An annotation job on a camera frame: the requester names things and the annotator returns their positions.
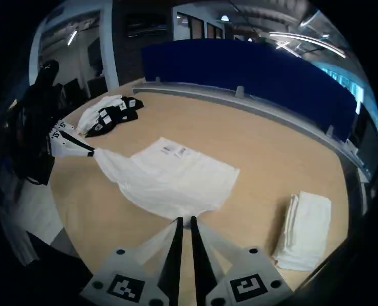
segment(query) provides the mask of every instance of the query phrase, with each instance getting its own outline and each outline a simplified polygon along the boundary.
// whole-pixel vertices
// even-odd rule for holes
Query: black and white garment
[[[137,119],[135,111],[142,107],[144,107],[142,101],[134,97],[122,95],[103,97],[83,112],[76,131],[87,137],[103,135],[119,123]]]
[[[86,137],[94,137],[107,134],[116,125],[138,119],[138,114],[133,108],[109,106],[101,109],[97,123],[87,132]]]
[[[124,101],[125,106],[128,109],[139,110],[140,108],[144,107],[144,103],[142,103],[141,100],[135,99],[134,97],[122,97],[121,99]]]

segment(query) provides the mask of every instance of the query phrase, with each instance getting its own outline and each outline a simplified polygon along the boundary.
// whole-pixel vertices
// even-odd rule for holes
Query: ceiling
[[[91,27],[98,27],[99,19],[100,14],[98,12],[84,14],[69,19],[44,32],[41,39],[41,53],[51,53],[57,48],[66,45],[71,34],[76,29],[78,32],[82,32]]]
[[[276,42],[289,41],[288,48],[309,61],[324,61],[344,68],[350,68],[360,77],[363,69],[342,34],[307,0],[221,0],[196,2],[197,7],[213,11],[215,16],[229,17],[226,23],[234,35],[245,39],[276,45]],[[301,34],[325,41],[344,50],[347,57],[339,55],[310,42],[292,38],[269,36],[269,32]]]

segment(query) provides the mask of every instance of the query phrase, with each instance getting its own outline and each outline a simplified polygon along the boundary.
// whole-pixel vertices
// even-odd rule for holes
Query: round table
[[[106,135],[87,139],[88,143],[130,157],[162,136],[239,168],[223,207],[199,216],[224,238],[244,247],[260,245],[270,256],[290,195],[303,190],[332,202],[326,256],[345,239],[347,192],[339,158],[333,151],[289,127],[228,106],[159,93],[134,96],[145,105],[137,111],[138,120],[119,124]],[[83,110],[100,98],[65,120],[77,125]],[[93,273],[118,246],[136,247],[170,223],[128,201],[94,158],[56,159],[50,184],[68,236]],[[218,259],[227,270],[229,264]],[[292,289],[309,274],[278,271]],[[196,304],[192,242],[187,230],[179,304]]]

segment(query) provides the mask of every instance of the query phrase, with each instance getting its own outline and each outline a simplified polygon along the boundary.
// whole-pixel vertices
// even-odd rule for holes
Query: blue fabric divider
[[[190,39],[142,49],[145,79],[236,90],[286,107],[345,141],[356,113],[354,96],[311,63],[270,45]]]

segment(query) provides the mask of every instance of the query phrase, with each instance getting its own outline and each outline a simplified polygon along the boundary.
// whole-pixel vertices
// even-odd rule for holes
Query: crumpled white cloth
[[[121,108],[125,109],[125,102],[121,99],[122,95],[114,95],[114,96],[107,96],[97,102],[95,105],[87,108],[80,120],[78,121],[78,125],[76,131],[78,134],[84,135],[86,134],[97,122],[99,115],[99,110],[109,106],[121,106]]]
[[[323,258],[331,221],[331,201],[300,191],[287,208],[273,258],[282,269],[311,271]]]
[[[131,158],[100,148],[94,158],[135,205],[185,222],[220,209],[239,174],[239,169],[165,138]]]

